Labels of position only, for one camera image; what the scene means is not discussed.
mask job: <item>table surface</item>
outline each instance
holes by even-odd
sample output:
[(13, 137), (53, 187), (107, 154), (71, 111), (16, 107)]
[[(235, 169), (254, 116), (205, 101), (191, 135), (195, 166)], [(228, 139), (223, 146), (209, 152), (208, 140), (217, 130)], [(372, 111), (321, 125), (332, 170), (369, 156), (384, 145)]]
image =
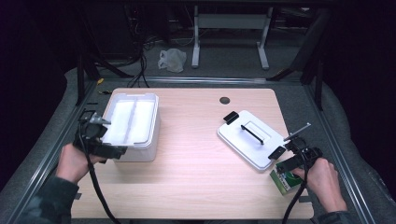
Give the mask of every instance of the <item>table surface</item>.
[[(117, 218), (266, 219), (282, 218), (294, 195), (282, 196), (217, 136), (223, 118), (247, 110), (288, 135), (276, 95), (269, 89), (117, 89), (159, 96), (161, 129), (152, 162), (96, 164), (99, 185)], [(223, 105), (219, 99), (231, 101)], [(280, 161), (292, 156), (285, 153)], [(107, 217), (86, 175), (72, 217)], [(290, 218), (311, 218), (311, 203), (294, 205)]]

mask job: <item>hand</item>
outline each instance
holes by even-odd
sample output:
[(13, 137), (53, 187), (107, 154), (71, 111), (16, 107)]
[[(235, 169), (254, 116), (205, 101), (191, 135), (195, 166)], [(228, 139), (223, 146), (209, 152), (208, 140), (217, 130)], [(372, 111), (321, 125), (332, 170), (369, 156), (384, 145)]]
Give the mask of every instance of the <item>hand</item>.
[[(304, 170), (297, 168), (292, 171), (304, 178)], [(338, 172), (334, 165), (326, 159), (319, 158), (308, 172), (308, 187), (317, 194), (326, 212), (346, 211), (347, 205), (341, 195), (338, 183)]]
[[(104, 158), (93, 155), (90, 155), (90, 159), (93, 164), (105, 160)], [(87, 173), (88, 162), (84, 153), (72, 144), (64, 146), (59, 157), (56, 176), (77, 184)]]

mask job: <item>sleeve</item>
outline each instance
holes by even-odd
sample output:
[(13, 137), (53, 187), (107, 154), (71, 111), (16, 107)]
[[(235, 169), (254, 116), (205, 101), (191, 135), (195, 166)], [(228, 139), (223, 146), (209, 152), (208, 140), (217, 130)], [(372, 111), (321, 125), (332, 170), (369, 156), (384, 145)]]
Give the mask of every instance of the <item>sleeve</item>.
[(56, 176), (38, 191), (21, 214), (19, 223), (70, 223), (78, 186)]
[(318, 217), (320, 224), (353, 224), (357, 223), (347, 211), (331, 212)]

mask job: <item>container lid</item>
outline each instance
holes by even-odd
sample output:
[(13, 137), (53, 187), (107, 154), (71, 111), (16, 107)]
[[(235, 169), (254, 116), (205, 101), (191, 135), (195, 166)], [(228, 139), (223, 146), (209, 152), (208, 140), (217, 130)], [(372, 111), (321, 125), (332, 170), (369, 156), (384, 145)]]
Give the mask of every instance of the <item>container lid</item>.
[(231, 117), (231, 122), (219, 127), (219, 137), (256, 169), (264, 171), (273, 161), (268, 157), (284, 145), (283, 137), (246, 110)]

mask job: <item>person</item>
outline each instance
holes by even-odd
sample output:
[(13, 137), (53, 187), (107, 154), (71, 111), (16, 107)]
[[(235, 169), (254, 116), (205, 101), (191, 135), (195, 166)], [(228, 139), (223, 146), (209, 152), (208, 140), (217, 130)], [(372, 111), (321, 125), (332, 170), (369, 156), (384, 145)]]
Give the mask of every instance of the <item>person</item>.
[[(303, 169), (296, 168), (292, 172), (304, 179)], [(318, 217), (320, 224), (355, 223), (347, 211), (347, 204), (341, 195), (338, 172), (332, 163), (318, 158), (308, 171), (307, 185), (318, 196), (326, 211), (326, 214)]]
[[(92, 163), (105, 160), (90, 155)], [(88, 173), (88, 162), (83, 152), (72, 144), (62, 148), (54, 176), (38, 191), (21, 214), (19, 223), (71, 223), (71, 207), (78, 192), (78, 181)], [(304, 178), (304, 170), (293, 173)], [(318, 196), (327, 214), (320, 216), (321, 224), (354, 223), (341, 195), (338, 173), (325, 159), (318, 159), (309, 170), (308, 187)], [(235, 223), (254, 223), (253, 220), (236, 220)], [(233, 223), (232, 221), (206, 221), (205, 223)]]

